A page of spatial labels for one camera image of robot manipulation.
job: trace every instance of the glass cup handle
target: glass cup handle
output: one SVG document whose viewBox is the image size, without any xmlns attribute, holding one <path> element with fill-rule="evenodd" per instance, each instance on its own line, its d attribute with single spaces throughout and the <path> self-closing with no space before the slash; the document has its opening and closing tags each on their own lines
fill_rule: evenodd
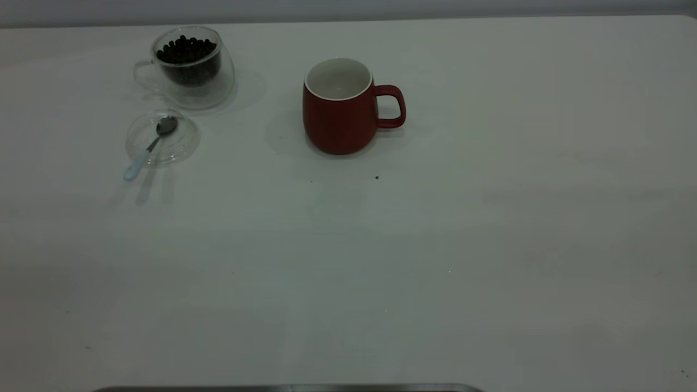
<svg viewBox="0 0 697 392">
<path fill-rule="evenodd" d="M 140 70 L 144 67 L 147 66 L 152 66 L 153 61 L 152 60 L 141 60 L 138 61 L 134 66 L 133 66 L 133 80 L 135 80 L 136 83 L 145 90 L 156 92 L 156 93 L 161 93 L 162 89 L 160 89 L 155 82 L 148 81 L 147 77 L 144 77 L 141 75 Z"/>
</svg>

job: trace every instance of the glass cup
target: glass cup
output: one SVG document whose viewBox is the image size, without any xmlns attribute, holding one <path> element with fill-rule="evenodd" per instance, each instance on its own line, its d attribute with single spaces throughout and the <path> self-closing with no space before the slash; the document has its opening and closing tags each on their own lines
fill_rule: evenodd
<svg viewBox="0 0 697 392">
<path fill-rule="evenodd" d="M 187 40 L 209 40 L 216 46 L 204 58 L 187 63 L 167 63 L 158 58 L 158 51 L 181 36 Z M 189 26 L 168 31 L 155 39 L 150 56 L 151 60 L 136 63 L 133 69 L 136 83 L 162 93 L 181 107 L 206 109 L 221 103 L 232 91 L 235 68 L 220 35 L 213 29 Z M 155 69 L 154 82 L 146 81 L 139 73 L 140 68 L 149 65 Z"/>
</svg>

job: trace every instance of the white tabletop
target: white tabletop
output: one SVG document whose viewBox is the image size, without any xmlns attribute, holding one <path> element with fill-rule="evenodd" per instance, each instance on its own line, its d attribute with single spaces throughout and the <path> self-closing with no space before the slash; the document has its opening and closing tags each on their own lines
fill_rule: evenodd
<svg viewBox="0 0 697 392">
<path fill-rule="evenodd" d="M 697 389 L 694 20 L 213 28 L 235 99 L 134 183 L 168 27 L 0 31 L 0 389 Z M 332 56 L 407 104 L 350 158 L 303 135 Z"/>
</svg>

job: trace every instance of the wall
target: wall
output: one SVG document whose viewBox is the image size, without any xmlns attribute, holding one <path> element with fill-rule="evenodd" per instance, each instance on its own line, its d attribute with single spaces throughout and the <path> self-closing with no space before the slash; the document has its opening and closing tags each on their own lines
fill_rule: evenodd
<svg viewBox="0 0 697 392">
<path fill-rule="evenodd" d="M 686 13 L 697 0 L 2 0 L 0 27 Z"/>
</svg>

